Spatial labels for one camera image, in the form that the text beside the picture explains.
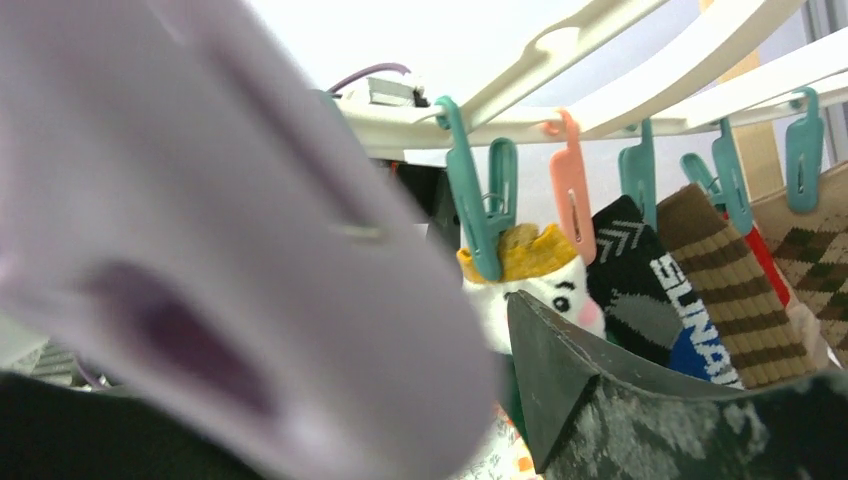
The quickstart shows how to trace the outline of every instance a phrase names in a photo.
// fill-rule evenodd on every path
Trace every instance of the clothespin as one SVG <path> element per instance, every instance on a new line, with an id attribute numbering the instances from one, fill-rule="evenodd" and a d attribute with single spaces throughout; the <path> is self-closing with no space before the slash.
<path id="1" fill-rule="evenodd" d="M 724 198 L 718 177 L 712 174 L 704 159 L 697 153 L 687 153 L 680 158 L 680 168 L 683 169 L 689 182 L 701 187 L 710 199 L 710 203 L 721 213 L 725 213 Z"/>
<path id="2" fill-rule="evenodd" d="M 550 163 L 559 228 L 574 244 L 586 265 L 589 265 L 595 260 L 597 246 L 586 167 L 580 148 L 580 126 L 565 109 L 558 109 L 557 112 L 562 117 L 563 128 L 557 128 L 553 122 L 546 122 L 544 130 L 551 136 L 565 136 L 565 148 L 554 153 Z"/>
<path id="3" fill-rule="evenodd" d="M 683 155 L 680 167 L 690 182 L 697 183 L 704 189 L 716 208 L 727 213 L 739 233 L 747 235 L 754 228 L 754 216 L 748 202 L 742 164 L 733 141 L 730 121 L 721 119 L 719 128 L 721 135 L 713 141 L 713 162 L 717 176 L 712 176 L 707 165 L 696 153 Z"/>
<path id="4" fill-rule="evenodd" d="M 474 265 L 486 280 L 503 275 L 497 245 L 501 233 L 515 226 L 518 203 L 518 149 L 507 138 L 498 138 L 489 149 L 488 209 L 483 204 L 477 168 L 462 123 L 459 107 L 450 97 L 436 100 L 445 109 L 436 117 L 439 126 L 450 130 L 454 147 L 447 154 L 447 173 L 456 202 L 457 215 L 465 230 Z"/>
<path id="5" fill-rule="evenodd" d="M 824 121 L 819 117 L 819 96 L 811 87 L 793 93 L 807 98 L 807 114 L 786 128 L 786 194 L 789 208 L 796 213 L 811 212 L 819 202 Z M 793 108 L 801 102 L 793 100 Z"/>
<path id="6" fill-rule="evenodd" d="M 642 141 L 618 154 L 621 193 L 636 202 L 645 223 L 657 228 L 657 178 L 651 120 L 642 120 Z"/>
<path id="7" fill-rule="evenodd" d="M 754 215 L 748 203 L 745 175 L 739 162 L 736 143 L 733 141 L 730 120 L 722 118 L 719 128 L 721 135 L 713 141 L 713 162 L 724 198 L 724 207 L 733 226 L 742 235 L 747 235 L 754 228 Z"/>

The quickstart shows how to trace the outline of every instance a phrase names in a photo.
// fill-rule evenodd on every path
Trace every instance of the red sock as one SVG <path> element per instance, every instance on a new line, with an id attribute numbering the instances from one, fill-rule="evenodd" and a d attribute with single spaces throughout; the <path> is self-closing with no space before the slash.
<path id="1" fill-rule="evenodd" d="M 777 273 L 777 267 L 774 265 L 774 258 L 772 258 L 771 253 L 768 251 L 766 242 L 763 241 L 763 237 L 760 236 L 760 231 L 757 230 L 757 227 L 752 228 L 751 232 L 748 233 L 748 235 L 745 235 L 745 242 L 748 244 L 751 251 L 754 252 L 754 256 L 757 257 L 757 262 L 761 267 L 763 267 L 766 277 L 768 277 L 772 288 L 774 288 L 775 293 L 777 293 L 777 298 L 780 299 L 780 303 L 785 307 L 789 304 L 789 287 L 783 283 L 783 279 L 780 278 L 780 274 Z"/>

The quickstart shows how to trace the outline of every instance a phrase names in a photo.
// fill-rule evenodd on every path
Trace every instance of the white sock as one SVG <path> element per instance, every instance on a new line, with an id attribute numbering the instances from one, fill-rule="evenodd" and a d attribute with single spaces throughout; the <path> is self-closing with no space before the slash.
<path id="1" fill-rule="evenodd" d="M 471 253 L 457 253 L 465 279 L 463 289 L 480 314 L 490 347 L 512 353 L 507 323 L 506 294 L 525 290 L 559 312 L 569 322 L 605 338 L 604 317 L 586 288 L 586 265 L 559 227 L 550 225 L 539 235 L 533 224 L 504 232 L 498 255 L 504 275 L 488 282 L 477 272 Z"/>

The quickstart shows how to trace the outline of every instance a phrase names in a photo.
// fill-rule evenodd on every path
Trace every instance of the dark green fabric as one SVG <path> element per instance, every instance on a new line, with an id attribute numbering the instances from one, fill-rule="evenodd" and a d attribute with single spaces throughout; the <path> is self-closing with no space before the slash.
<path id="1" fill-rule="evenodd" d="M 512 355 L 498 354 L 498 360 L 503 372 L 504 386 L 501 391 L 500 404 L 521 438 L 527 439 L 527 427 L 524 424 L 524 410 L 521 408 L 521 396 L 518 393 L 518 378 L 515 376 L 515 362 Z"/>
<path id="2" fill-rule="evenodd" d="M 0 472 L 3 480 L 262 480 L 226 450 L 138 399 L 4 372 Z"/>

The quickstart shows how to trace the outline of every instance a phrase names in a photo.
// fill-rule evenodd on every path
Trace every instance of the brown striped sock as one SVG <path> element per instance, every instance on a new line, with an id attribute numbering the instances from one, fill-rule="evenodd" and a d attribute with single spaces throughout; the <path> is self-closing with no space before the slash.
<path id="1" fill-rule="evenodd" d="M 815 370 L 745 238 L 689 185 L 660 202 L 660 240 L 701 295 L 747 388 Z"/>

